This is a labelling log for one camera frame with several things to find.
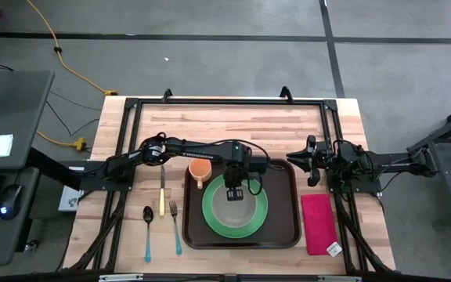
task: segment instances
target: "computer mouse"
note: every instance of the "computer mouse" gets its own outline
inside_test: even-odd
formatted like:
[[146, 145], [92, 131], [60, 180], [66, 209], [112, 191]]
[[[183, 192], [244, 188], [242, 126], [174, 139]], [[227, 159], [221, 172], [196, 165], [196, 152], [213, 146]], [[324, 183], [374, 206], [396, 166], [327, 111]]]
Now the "computer mouse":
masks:
[[12, 184], [0, 193], [0, 217], [4, 220], [14, 219], [20, 211], [20, 195], [23, 186]]

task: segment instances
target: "red towel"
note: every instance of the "red towel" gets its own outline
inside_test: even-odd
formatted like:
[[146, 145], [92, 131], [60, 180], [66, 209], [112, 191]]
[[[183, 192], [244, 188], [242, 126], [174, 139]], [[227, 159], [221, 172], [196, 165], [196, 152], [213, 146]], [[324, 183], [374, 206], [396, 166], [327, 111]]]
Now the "red towel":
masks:
[[330, 195], [304, 195], [301, 203], [307, 252], [310, 255], [328, 255], [327, 248], [337, 242]]

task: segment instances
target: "knife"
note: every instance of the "knife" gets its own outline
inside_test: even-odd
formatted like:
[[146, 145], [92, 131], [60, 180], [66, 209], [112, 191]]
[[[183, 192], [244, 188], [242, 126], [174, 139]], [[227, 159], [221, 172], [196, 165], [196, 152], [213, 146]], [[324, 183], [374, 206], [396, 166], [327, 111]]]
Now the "knife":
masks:
[[164, 215], [164, 166], [161, 165], [160, 215]]

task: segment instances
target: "mug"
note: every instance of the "mug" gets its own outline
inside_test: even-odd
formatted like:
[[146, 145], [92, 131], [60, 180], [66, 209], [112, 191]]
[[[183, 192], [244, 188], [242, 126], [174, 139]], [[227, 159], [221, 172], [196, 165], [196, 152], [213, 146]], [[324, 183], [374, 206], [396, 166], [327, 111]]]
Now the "mug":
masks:
[[205, 159], [192, 159], [189, 163], [189, 172], [197, 181], [197, 189], [203, 189], [203, 182], [211, 177], [211, 162]]

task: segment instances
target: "plate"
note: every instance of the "plate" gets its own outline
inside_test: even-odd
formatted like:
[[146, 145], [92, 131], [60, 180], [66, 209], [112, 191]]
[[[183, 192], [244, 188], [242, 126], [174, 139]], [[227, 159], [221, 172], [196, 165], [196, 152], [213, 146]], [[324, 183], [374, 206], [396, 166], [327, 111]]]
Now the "plate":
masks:
[[[250, 180], [250, 188], [256, 193], [260, 188], [257, 180]], [[267, 216], [268, 201], [265, 191], [254, 196], [248, 191], [244, 180], [237, 189], [243, 191], [242, 201], [228, 201], [222, 175], [208, 184], [203, 195], [203, 216], [207, 224], [219, 235], [238, 239], [255, 233]]]

